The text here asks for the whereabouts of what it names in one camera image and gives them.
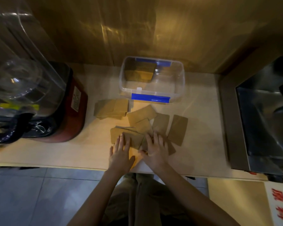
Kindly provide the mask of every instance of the counter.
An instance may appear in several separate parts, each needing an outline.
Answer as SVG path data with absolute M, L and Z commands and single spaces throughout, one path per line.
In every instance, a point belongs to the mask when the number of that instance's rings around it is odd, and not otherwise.
M 85 126 L 73 140 L 65 143 L 42 143 L 20 139 L 0 148 L 0 166 L 67 167 L 106 170 L 110 143 L 110 129 L 129 126 L 127 117 L 122 120 L 93 116 L 94 103 L 101 99 L 119 97 L 119 67 L 71 65 L 89 96 Z M 264 175 L 251 175 L 232 170 L 226 159 L 224 134 L 217 89 L 218 75 L 186 73 L 184 97 L 180 102 L 154 104 L 154 109 L 189 119 L 185 139 L 176 153 L 169 158 L 174 169 L 187 176 L 222 177 L 265 180 Z M 130 101 L 131 111 L 148 105 Z M 134 172 L 151 173 L 141 161 Z

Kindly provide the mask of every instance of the stainless steel machine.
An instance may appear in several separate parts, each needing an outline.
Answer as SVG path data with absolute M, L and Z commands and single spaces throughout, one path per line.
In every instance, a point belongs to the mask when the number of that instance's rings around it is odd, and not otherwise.
M 283 182 L 283 39 L 256 49 L 219 89 L 231 167 Z

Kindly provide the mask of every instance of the black handle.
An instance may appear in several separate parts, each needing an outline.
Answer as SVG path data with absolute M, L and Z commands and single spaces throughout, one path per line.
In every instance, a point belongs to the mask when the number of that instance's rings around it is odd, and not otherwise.
M 13 143 L 20 139 L 33 116 L 33 113 L 22 113 L 14 116 L 9 123 L 8 130 L 5 133 L 0 133 L 0 144 Z

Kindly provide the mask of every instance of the clear plastic container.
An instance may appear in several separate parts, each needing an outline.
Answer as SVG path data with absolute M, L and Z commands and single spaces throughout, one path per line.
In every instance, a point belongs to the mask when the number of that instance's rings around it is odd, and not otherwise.
M 169 103 L 184 93 L 185 76 L 181 62 L 128 56 L 120 75 L 121 95 L 142 101 Z

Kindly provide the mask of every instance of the wall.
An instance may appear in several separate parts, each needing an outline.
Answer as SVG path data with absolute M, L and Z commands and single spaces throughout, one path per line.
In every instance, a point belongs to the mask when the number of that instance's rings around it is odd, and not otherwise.
M 283 0 L 26 0 L 66 61 L 120 66 L 125 56 L 221 73 L 283 35 Z

